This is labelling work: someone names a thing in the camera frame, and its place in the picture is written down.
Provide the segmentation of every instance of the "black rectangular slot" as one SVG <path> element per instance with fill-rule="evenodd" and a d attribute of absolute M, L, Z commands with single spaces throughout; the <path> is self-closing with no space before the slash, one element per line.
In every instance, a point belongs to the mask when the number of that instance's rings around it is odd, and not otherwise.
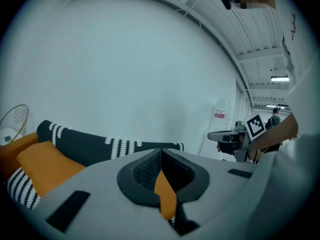
<path fill-rule="evenodd" d="M 251 176 L 252 176 L 252 172 L 248 172 L 248 171 L 244 171 L 244 170 L 238 170 L 238 169 L 231 169 L 228 171 L 228 173 L 230 174 L 234 174 L 234 175 L 237 175 L 237 176 L 240 176 L 240 177 L 244 177 L 244 178 L 247 178 L 247 179 L 250 179 Z"/>
<path fill-rule="evenodd" d="M 88 192 L 81 190 L 74 191 L 46 222 L 57 230 L 65 232 L 89 196 L 90 193 Z"/>

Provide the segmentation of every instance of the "white table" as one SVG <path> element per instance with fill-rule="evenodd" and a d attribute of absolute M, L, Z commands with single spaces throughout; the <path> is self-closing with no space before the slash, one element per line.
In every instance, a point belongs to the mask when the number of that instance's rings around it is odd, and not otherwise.
<path fill-rule="evenodd" d="M 7 145 L 12 141 L 12 139 L 17 135 L 17 132 L 12 128 L 4 128 L 0 130 L 0 146 Z M 10 136 L 10 140 L 6 141 L 5 137 Z M 22 138 L 22 135 L 19 133 L 18 136 L 14 139 L 20 139 Z"/>

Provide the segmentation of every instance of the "black and white striped cushion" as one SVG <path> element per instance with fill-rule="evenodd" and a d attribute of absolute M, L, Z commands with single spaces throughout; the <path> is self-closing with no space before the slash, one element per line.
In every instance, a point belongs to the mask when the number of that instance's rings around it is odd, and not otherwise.
<path fill-rule="evenodd" d="M 67 158 L 85 167 L 145 150 L 184 151 L 185 148 L 183 143 L 176 142 L 142 142 L 92 135 L 68 129 L 48 120 L 44 120 L 38 126 L 36 134 L 39 143 L 51 141 Z"/>
<path fill-rule="evenodd" d="M 5 184 L 10 197 L 30 209 L 34 209 L 41 199 L 32 180 L 21 167 L 12 174 Z"/>
<path fill-rule="evenodd" d="M 172 217 L 171 219 L 167 220 L 167 222 L 168 222 L 172 227 L 175 226 L 175 218 L 176 218 L 176 217 Z"/>

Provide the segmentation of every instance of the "human arm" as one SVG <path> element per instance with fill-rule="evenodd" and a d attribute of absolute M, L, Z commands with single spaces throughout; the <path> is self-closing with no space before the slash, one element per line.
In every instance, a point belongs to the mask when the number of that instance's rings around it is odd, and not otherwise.
<path fill-rule="evenodd" d="M 251 145 L 249 153 L 254 155 L 256 151 L 270 147 L 285 140 L 288 140 L 298 133 L 298 124 L 291 113 L 276 127 L 267 130 L 264 134 L 256 138 Z"/>

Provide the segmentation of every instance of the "black pad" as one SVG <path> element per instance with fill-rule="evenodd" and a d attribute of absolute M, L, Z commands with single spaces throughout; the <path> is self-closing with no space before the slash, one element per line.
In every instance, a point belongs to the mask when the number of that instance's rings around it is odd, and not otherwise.
<path fill-rule="evenodd" d="M 167 149 L 156 149 L 121 168 L 117 174 L 119 189 L 135 204 L 160 209 L 154 190 L 161 169 L 176 193 L 174 229 L 184 235 L 199 227 L 186 218 L 182 203 L 199 199 L 207 189 L 210 175 L 202 166 Z"/>
<path fill-rule="evenodd" d="M 46 220 L 51 226 L 65 232 L 90 194 L 76 190 L 64 203 Z"/>
<path fill-rule="evenodd" d="M 238 170 L 238 169 L 231 169 L 231 170 L 228 171 L 228 173 L 234 174 L 234 175 L 237 175 L 237 176 L 240 176 L 240 177 L 244 177 L 244 178 L 247 178 L 247 179 L 250 179 L 252 174 L 253 174 L 252 172 L 244 171 L 244 170 Z"/>

